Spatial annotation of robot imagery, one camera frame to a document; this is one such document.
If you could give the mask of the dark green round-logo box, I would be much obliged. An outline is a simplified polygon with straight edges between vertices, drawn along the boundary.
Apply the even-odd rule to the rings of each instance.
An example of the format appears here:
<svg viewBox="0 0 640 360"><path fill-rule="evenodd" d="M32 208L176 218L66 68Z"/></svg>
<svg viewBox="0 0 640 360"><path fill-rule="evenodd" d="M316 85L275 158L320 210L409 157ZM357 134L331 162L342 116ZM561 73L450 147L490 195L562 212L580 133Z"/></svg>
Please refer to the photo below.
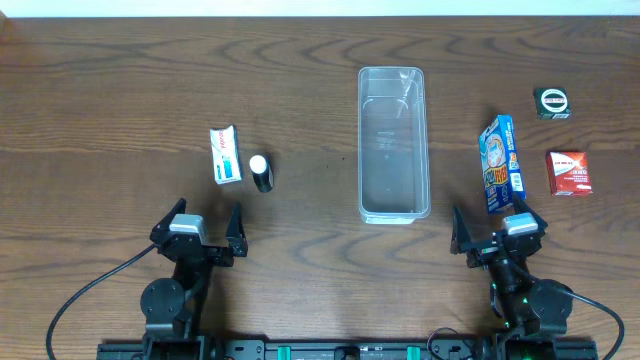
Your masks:
<svg viewBox="0 0 640 360"><path fill-rule="evenodd" d="M570 117L570 102L565 88L535 88L533 97L538 119L554 120Z"/></svg>

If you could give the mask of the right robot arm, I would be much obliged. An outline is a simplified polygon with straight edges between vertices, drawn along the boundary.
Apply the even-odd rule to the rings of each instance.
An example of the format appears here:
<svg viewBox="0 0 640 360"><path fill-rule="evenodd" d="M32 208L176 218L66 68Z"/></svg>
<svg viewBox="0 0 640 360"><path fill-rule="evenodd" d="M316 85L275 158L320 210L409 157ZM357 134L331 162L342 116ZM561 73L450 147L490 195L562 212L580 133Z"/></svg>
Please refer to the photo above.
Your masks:
<svg viewBox="0 0 640 360"><path fill-rule="evenodd" d="M490 274L491 307L503 319L496 344L509 340L549 341L567 332L572 300L567 287L555 280L535 279L526 264L542 248L548 227L520 197L514 198L515 213L503 219L502 229L488 239L474 241L461 210L453 208L450 252L467 256L467 266L482 267Z"/></svg>

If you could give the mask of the dark bottle white cap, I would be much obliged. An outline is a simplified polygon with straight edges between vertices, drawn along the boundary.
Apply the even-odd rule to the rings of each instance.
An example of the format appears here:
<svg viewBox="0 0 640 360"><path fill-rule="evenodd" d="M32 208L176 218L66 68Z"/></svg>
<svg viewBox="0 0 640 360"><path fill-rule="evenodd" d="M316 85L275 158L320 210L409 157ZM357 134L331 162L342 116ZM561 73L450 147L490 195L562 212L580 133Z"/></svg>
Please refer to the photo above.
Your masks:
<svg viewBox="0 0 640 360"><path fill-rule="evenodd" d="M249 160L249 167L257 189L261 193L268 193L273 189L274 180L271 166L263 155L254 155Z"/></svg>

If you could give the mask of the blue Kool Fever box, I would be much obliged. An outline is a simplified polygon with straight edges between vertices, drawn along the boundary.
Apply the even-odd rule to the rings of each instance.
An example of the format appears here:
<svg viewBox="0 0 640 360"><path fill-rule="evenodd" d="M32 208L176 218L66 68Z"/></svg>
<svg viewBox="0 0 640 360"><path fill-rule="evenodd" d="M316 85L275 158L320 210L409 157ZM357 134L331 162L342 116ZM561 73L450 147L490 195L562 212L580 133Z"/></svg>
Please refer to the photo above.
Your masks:
<svg viewBox="0 0 640 360"><path fill-rule="evenodd" d="M512 116L497 115L479 135L478 144L488 213L506 211L515 195L525 200Z"/></svg>

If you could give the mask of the red medicine box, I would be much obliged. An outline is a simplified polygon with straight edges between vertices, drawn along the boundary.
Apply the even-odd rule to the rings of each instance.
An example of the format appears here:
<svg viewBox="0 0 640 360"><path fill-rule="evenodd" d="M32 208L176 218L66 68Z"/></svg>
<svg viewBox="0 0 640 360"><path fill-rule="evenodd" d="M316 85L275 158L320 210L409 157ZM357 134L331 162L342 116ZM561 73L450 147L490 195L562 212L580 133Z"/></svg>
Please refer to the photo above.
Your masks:
<svg viewBox="0 0 640 360"><path fill-rule="evenodd" d="M593 193L585 152L551 151L546 156L551 194L584 196Z"/></svg>

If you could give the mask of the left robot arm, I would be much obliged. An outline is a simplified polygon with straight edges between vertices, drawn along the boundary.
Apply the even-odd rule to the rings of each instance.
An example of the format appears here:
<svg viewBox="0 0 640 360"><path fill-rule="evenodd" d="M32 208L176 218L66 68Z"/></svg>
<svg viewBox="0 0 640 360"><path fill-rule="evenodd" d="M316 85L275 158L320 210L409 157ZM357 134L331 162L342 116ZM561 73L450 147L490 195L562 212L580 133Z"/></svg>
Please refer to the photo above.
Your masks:
<svg viewBox="0 0 640 360"><path fill-rule="evenodd" d="M206 243L203 217L188 214L186 204L185 199L178 200L150 233L157 252L175 264L170 278L153 281L141 295L145 334L154 340L194 338L212 270L231 267L235 258L248 255L240 204L235 204L231 212L225 233L226 246Z"/></svg>

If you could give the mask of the white Panadol box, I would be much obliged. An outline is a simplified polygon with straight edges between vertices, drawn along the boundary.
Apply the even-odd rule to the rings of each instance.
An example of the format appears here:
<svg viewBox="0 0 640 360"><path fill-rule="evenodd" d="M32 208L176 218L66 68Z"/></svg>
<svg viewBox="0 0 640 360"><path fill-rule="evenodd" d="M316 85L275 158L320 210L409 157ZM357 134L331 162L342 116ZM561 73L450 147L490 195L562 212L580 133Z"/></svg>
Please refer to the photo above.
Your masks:
<svg viewBox="0 0 640 360"><path fill-rule="evenodd" d="M211 129L210 142L214 179L218 185L242 180L236 128Z"/></svg>

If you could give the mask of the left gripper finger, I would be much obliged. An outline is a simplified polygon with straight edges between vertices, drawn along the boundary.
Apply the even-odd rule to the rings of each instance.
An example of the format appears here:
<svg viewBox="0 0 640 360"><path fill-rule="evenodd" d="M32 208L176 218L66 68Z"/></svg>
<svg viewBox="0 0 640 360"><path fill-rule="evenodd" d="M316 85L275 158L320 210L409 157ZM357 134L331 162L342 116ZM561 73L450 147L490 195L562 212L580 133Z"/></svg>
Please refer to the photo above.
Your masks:
<svg viewBox="0 0 640 360"><path fill-rule="evenodd" d="M173 232L170 230L170 224L177 215L185 213L186 204L187 201L180 198L174 207L152 228L150 240L153 243L163 244L171 238Z"/></svg>
<svg viewBox="0 0 640 360"><path fill-rule="evenodd" d="M234 257L246 257L248 253L248 243L244 231L241 204L236 203L231 212L225 238Z"/></svg>

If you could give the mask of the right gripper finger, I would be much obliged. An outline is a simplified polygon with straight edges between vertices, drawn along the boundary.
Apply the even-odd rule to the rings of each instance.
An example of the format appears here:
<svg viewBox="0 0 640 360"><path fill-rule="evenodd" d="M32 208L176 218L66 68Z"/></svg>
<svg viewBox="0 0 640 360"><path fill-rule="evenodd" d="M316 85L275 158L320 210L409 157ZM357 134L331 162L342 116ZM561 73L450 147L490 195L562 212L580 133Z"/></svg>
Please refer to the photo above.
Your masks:
<svg viewBox="0 0 640 360"><path fill-rule="evenodd" d="M547 229L548 227L547 222L544 221L529 205L527 205L526 202L519 195L514 196L513 208L514 208L513 215L525 213L525 212L529 212L533 215L533 217L535 218L535 220L538 222L538 225L539 225L539 229L536 232L545 231Z"/></svg>
<svg viewBox="0 0 640 360"><path fill-rule="evenodd" d="M451 254L467 253L471 249L471 236L465 225L462 213L457 206L453 207L453 229L450 245Z"/></svg>

